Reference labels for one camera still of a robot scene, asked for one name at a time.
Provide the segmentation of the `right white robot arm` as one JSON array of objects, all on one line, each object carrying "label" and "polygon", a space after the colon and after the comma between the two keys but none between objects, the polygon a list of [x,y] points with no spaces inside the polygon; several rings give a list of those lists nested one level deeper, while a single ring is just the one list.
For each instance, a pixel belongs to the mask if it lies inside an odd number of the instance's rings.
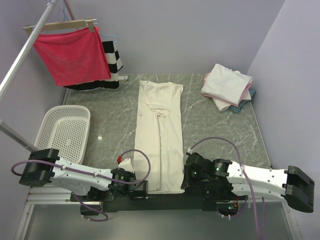
[{"label": "right white robot arm", "polygon": [[231,160],[209,160],[200,154],[188,153],[181,189],[202,196],[203,210],[209,203],[228,203],[251,197],[287,202],[303,213],[314,211],[315,182],[300,168],[265,169],[240,165]]}]

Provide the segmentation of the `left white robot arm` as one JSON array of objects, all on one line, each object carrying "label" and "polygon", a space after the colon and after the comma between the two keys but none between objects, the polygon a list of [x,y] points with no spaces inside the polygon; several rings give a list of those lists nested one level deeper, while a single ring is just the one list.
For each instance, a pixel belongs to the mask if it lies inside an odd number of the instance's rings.
[{"label": "left white robot arm", "polygon": [[146,175],[136,179],[132,171],[117,167],[102,169],[72,163],[59,157],[59,150],[48,148],[33,151],[28,160],[20,161],[11,167],[11,172],[20,177],[19,183],[29,187],[43,187],[52,184],[71,191],[76,196],[84,196],[88,201],[96,200],[101,192],[110,190],[114,195],[125,196],[134,191],[134,187],[147,183],[151,172],[148,156],[138,149],[125,151],[142,154],[148,165]]}]

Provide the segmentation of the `cream white t shirt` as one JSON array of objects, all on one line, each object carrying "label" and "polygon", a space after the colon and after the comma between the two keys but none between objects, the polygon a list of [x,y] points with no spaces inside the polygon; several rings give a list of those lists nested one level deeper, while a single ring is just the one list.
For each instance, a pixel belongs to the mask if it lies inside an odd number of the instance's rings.
[{"label": "cream white t shirt", "polygon": [[147,177],[151,194],[181,194],[184,151],[181,117],[183,85],[140,81],[133,154],[137,179]]}]

